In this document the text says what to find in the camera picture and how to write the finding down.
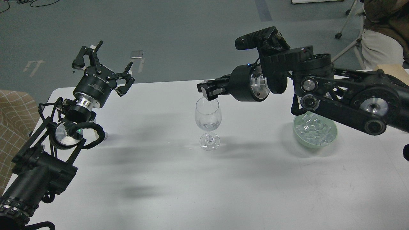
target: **wine glass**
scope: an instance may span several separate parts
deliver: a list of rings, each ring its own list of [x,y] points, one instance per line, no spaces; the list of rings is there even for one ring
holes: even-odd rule
[[[208,101],[204,97],[196,102],[195,120],[199,128],[208,131],[200,138],[200,146],[206,151],[213,151],[220,145],[220,138],[211,131],[217,129],[222,122],[222,111],[219,101]]]

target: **glass base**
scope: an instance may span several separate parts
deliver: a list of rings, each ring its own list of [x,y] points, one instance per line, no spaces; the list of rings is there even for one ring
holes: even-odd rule
[[[200,146],[206,151],[213,151],[220,145],[220,137],[215,133],[205,133],[200,137]]]

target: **wire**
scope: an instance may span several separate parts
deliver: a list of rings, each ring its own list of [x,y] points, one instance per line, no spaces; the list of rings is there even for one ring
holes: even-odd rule
[[[7,2],[7,4],[9,5],[9,7],[8,7],[7,9],[1,11],[0,14],[3,13],[3,12],[5,12],[5,11],[7,11],[7,10],[10,8],[10,3],[9,3],[8,1],[4,1],[4,0],[3,0],[3,2]]]
[[[33,6],[32,4],[35,3],[36,1],[37,1],[37,0],[31,0],[31,1],[30,1],[30,6],[31,6],[31,7],[45,7],[45,6],[52,5],[52,4],[56,3],[56,2],[59,2],[60,0],[57,0],[57,1],[55,1],[55,2],[53,2],[53,3],[50,3],[50,4],[39,5],[39,6]]]
[[[24,3],[28,3],[28,2],[31,2],[32,0],[17,0],[16,2],[18,3],[18,4],[24,4]]]
[[[3,13],[3,12],[5,12],[5,11],[7,11],[8,9],[10,9],[10,1],[9,1],[9,0],[2,0],[2,1],[3,1],[3,2],[7,2],[7,4],[9,5],[9,7],[8,7],[7,9],[3,10],[3,11],[0,11],[0,14]],[[45,4],[45,5],[33,6],[32,4],[33,4],[34,2],[36,2],[36,1],[37,1],[37,0],[16,0],[15,2],[16,2],[17,4],[19,4],[19,5],[22,5],[22,4],[25,4],[25,3],[30,3],[30,6],[31,6],[31,7],[36,8],[36,7],[49,6],[49,5],[52,5],[52,4],[56,3],[56,2],[59,2],[60,0],[57,0],[57,1],[52,2],[52,3],[49,3],[49,4]]]

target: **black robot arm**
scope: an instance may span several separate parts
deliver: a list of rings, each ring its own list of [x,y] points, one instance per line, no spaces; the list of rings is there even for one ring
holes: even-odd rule
[[[329,54],[314,54],[312,46],[290,49],[275,27],[236,39],[236,48],[257,48],[260,63],[198,84],[208,100],[231,94],[239,101],[263,101],[269,92],[283,93],[289,77],[294,115],[309,110],[370,135],[387,125],[409,132],[409,87],[382,70],[334,69]]]
[[[43,227],[54,230],[55,226],[51,222],[27,224],[40,201],[50,203],[56,194],[65,191],[77,172],[73,163],[79,152],[93,148],[104,140],[105,132],[94,123],[96,113],[92,109],[101,108],[112,90],[116,90],[120,96],[126,94],[134,78],[130,72],[132,62],[124,72],[118,74],[100,64],[97,50],[101,45],[102,41],[95,48],[83,46],[73,61],[73,68],[85,71],[73,91],[74,100],[60,97],[54,103],[39,104],[38,111],[43,122],[13,158],[12,162],[16,164],[13,173],[18,177],[0,198],[2,230],[34,230]],[[90,57],[90,66],[85,69],[84,55]],[[117,87],[118,79],[125,79],[126,84]],[[51,116],[47,118],[43,115],[45,106],[53,106]],[[83,129],[95,130],[98,138],[85,145]],[[50,142],[50,154],[42,145],[46,138]],[[57,149],[71,148],[74,151],[66,161],[58,159]]]

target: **bowl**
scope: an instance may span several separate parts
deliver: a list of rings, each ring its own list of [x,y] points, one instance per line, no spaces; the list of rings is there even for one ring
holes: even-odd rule
[[[331,144],[338,135],[335,122],[310,111],[294,117],[292,130],[302,145],[314,149]]]

